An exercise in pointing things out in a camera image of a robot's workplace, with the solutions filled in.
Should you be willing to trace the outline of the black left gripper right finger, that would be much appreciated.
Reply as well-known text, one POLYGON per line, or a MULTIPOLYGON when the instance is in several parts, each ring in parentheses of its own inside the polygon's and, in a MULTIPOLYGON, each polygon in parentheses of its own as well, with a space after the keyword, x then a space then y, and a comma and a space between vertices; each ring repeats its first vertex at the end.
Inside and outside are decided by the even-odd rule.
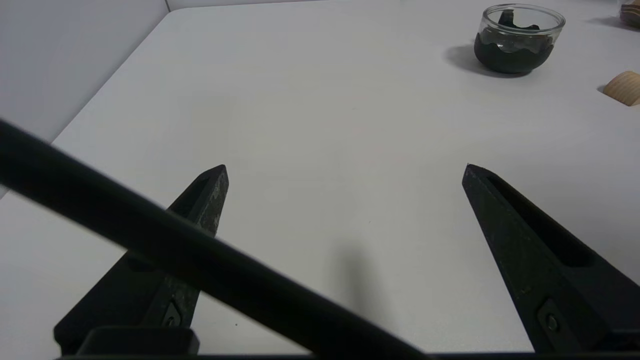
POLYGON ((538 354, 637 354, 640 287, 495 173, 462 188, 538 354))

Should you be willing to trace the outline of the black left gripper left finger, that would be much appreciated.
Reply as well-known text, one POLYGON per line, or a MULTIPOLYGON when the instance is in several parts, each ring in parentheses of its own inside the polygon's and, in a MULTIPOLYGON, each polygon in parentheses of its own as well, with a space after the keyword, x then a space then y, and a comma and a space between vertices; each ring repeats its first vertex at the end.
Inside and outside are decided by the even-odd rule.
MULTIPOLYGON (((226 166, 201 173, 167 210, 215 235, 229 178, 226 166)), ((80 217, 100 235, 151 236, 158 225, 135 219, 80 217)), ((61 354, 197 354, 191 328, 201 290, 169 275, 132 251, 124 255, 54 327, 61 354)))

